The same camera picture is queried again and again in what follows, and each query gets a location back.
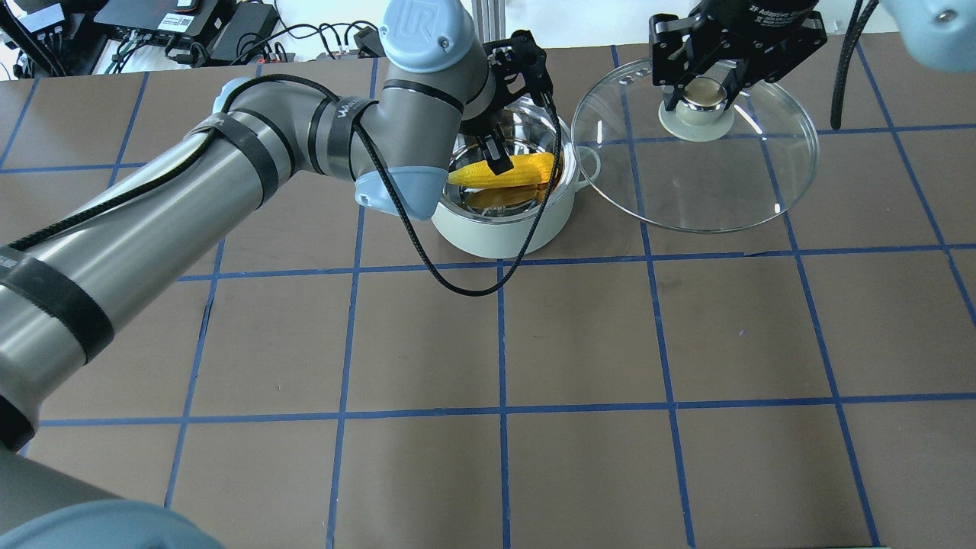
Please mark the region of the yellow corn cob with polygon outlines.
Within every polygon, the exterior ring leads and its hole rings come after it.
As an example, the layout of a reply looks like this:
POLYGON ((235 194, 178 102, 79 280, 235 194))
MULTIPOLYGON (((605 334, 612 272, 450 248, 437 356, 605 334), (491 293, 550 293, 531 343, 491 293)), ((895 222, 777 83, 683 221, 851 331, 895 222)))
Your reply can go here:
POLYGON ((496 174, 487 160, 464 165, 448 173, 450 185, 475 188, 475 190, 495 190, 495 188, 515 188, 523 185, 541 185, 551 179, 555 166, 554 154, 535 152, 510 156, 512 169, 496 174))

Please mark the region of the white cooking pot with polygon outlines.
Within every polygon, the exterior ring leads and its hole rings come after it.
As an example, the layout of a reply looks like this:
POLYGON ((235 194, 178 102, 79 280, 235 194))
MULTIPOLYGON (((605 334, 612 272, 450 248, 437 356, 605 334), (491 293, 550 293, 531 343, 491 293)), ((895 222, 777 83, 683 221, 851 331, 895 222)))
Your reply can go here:
MULTIPOLYGON (((501 129, 510 156, 554 153, 557 136, 547 112, 529 98, 520 98, 503 109, 501 129)), ((601 172, 599 153, 592 147, 571 143, 570 129, 562 128, 559 181, 551 192, 527 253, 546 246, 564 228, 571 215, 575 194, 601 172)), ((512 259, 522 249, 541 202, 546 184, 515 188, 475 190, 446 185, 432 216, 433 225, 454 247, 485 259, 512 259)))

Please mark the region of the glass pot lid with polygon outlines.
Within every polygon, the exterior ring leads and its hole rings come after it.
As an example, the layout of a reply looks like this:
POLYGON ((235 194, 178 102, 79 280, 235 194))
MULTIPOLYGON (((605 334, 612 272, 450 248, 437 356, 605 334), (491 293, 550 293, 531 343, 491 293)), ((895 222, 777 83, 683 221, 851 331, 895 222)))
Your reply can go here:
POLYGON ((607 202, 652 226, 740 232, 793 208, 812 187, 820 143, 788 91, 760 82, 732 95, 721 60, 690 91, 659 84, 648 59, 607 73, 571 124, 579 170, 607 202))

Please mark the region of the brown paper table mat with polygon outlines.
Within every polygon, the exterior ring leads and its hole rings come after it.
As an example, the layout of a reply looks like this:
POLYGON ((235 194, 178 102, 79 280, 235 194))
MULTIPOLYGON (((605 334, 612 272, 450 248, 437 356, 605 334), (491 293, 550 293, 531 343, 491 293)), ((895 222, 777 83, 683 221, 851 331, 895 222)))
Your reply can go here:
POLYGON ((24 452, 235 548, 972 548, 974 76, 869 34, 791 212, 583 190, 495 297, 300 174, 24 452))

